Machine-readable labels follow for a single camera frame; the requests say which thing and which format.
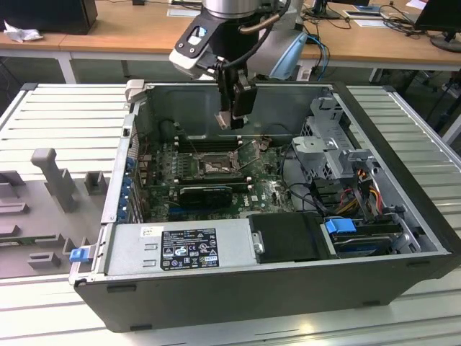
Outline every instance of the power supply label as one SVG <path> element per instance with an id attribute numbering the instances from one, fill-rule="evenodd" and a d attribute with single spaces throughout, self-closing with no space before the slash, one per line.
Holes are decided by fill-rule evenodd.
<path id="1" fill-rule="evenodd" d="M 163 270 L 219 267 L 216 229 L 164 231 L 161 234 Z"/>

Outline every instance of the aluminum profile table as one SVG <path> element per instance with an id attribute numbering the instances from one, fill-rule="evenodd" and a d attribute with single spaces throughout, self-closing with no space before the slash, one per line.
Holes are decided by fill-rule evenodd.
<path id="1" fill-rule="evenodd" d="M 30 158 L 36 148 L 54 148 L 58 168 L 67 168 L 72 178 L 84 178 L 87 171 L 110 177 L 128 113 L 123 84 L 23 89 L 0 118 L 0 171 L 43 180 Z"/>
<path id="2" fill-rule="evenodd" d="M 39 86 L 37 90 L 56 87 Z M 457 156 L 398 95 L 379 87 L 356 87 L 351 91 L 456 227 L 460 209 L 456 198 L 452 197 L 455 192 L 449 194 L 449 191 L 457 191 L 461 186 L 456 185 L 460 173 Z M 432 189 L 434 184 L 449 188 L 437 191 L 437 188 Z M 338 294 L 341 294 L 341 287 L 338 287 Z M 0 326 L 2 346 L 82 343 L 119 346 L 459 345 L 461 270 L 440 280 L 421 282 L 389 306 L 128 334 L 106 330 L 68 284 L 67 275 L 11 279 L 0 281 Z"/>
<path id="3" fill-rule="evenodd" d="M 450 226 L 461 235 L 459 156 L 397 92 L 387 92 L 380 86 L 349 89 Z M 352 133 L 366 148 L 356 128 Z"/>

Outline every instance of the open computer chassis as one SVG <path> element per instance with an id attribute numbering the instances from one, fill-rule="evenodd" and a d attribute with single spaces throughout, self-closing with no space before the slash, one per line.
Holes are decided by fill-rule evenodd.
<path id="1" fill-rule="evenodd" d="M 71 271 L 110 330 L 384 305 L 461 263 L 369 91 L 259 90 L 240 133 L 214 121 L 213 84 L 149 84 L 132 104 L 91 272 Z"/>

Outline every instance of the yellow wire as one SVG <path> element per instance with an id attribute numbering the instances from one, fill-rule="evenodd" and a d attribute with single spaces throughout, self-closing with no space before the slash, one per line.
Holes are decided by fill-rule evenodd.
<path id="1" fill-rule="evenodd" d="M 349 202 L 349 204 L 346 204 L 343 208 L 341 208 L 340 210 L 338 210 L 336 213 L 337 213 L 337 214 L 342 214 L 342 213 L 344 213 L 345 211 L 348 211 L 348 209 L 354 207 L 354 205 L 356 205 L 356 204 L 357 204 L 357 199 L 355 199 L 355 200 Z"/>

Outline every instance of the computer monitor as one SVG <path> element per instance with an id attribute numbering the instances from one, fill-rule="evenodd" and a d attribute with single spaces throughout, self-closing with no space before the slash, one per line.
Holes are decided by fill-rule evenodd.
<path id="1" fill-rule="evenodd" d="M 368 6 L 370 0 L 315 0 L 313 6 L 307 10 L 307 14 L 310 17 L 319 19 L 341 19 L 341 15 L 338 12 L 327 9 L 328 2 L 355 6 Z"/>
<path id="2" fill-rule="evenodd" d="M 431 38 L 436 47 L 461 53 L 461 42 L 455 40 L 461 32 L 461 0 L 429 0 L 415 23 L 417 30 L 443 31 L 446 35 Z"/>

